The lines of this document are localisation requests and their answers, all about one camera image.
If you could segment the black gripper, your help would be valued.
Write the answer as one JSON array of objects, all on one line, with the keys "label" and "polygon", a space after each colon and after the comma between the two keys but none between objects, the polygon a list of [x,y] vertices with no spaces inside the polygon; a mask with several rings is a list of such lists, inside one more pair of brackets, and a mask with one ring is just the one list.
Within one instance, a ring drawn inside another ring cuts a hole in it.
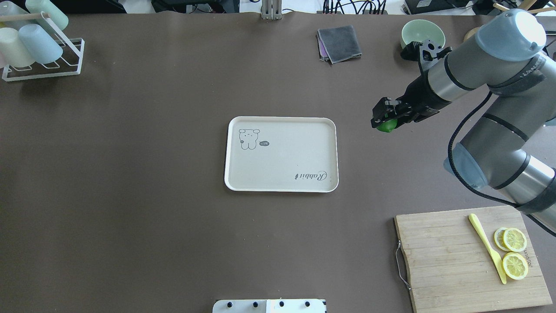
[{"label": "black gripper", "polygon": [[437,96],[403,96],[401,100],[389,97],[379,99],[373,108],[371,126],[376,129],[384,121],[397,119],[397,128],[405,123],[421,122],[439,113],[439,97]]}]

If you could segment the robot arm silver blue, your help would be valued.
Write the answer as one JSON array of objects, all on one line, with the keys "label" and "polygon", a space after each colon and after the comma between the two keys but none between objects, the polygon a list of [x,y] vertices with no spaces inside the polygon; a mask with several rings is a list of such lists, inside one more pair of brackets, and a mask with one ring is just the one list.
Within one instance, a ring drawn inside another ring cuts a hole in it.
[{"label": "robot arm silver blue", "polygon": [[455,50],[417,42],[411,59],[420,76],[397,99],[381,98],[371,125],[383,132],[420,122],[483,85],[483,101],[457,126],[444,166],[465,188],[516,208],[555,234],[555,168],[523,145],[555,125],[555,61],[543,53],[546,34],[523,9],[500,13]]}]

